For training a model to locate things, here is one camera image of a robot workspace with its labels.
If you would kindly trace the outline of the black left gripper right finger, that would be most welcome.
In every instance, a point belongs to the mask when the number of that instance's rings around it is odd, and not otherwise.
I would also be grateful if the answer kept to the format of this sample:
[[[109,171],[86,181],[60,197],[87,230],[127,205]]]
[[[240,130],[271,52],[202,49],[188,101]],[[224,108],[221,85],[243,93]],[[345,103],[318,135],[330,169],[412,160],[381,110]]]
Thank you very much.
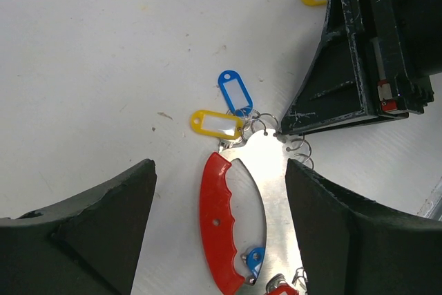
[[[285,182],[308,294],[441,293],[441,222],[386,207],[296,160]]]

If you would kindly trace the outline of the yellow key tag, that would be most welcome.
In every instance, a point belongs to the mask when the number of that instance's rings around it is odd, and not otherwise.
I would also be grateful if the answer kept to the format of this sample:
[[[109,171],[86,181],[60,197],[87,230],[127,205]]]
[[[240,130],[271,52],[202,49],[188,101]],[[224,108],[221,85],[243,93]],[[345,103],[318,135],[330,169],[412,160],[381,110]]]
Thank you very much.
[[[235,115],[198,110],[192,114],[190,125],[200,135],[235,140],[241,136],[244,121]]]

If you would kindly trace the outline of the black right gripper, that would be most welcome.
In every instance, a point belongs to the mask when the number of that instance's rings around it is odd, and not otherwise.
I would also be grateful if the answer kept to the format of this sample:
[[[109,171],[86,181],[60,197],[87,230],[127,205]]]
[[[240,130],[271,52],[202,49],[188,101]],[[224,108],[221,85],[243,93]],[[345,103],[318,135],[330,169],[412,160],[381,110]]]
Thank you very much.
[[[434,100],[430,76],[441,73],[441,0],[369,0],[376,34],[376,92],[383,114],[423,113]],[[327,0],[314,59],[280,122],[284,134],[376,123],[359,0]]]

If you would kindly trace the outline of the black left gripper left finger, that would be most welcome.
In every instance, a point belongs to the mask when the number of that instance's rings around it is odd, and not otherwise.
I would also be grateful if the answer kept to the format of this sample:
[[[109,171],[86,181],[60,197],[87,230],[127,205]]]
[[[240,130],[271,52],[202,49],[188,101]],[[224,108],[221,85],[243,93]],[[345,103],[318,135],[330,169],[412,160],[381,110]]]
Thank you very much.
[[[130,294],[155,193],[145,159],[61,202],[1,219],[2,294]]]

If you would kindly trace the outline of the red key tag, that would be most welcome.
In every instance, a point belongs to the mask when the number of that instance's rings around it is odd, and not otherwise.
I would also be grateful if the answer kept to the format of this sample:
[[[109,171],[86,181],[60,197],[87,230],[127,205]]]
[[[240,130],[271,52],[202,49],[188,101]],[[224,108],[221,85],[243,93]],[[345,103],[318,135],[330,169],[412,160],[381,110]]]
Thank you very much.
[[[299,295],[297,289],[290,285],[282,274],[276,274],[267,284],[265,295]]]

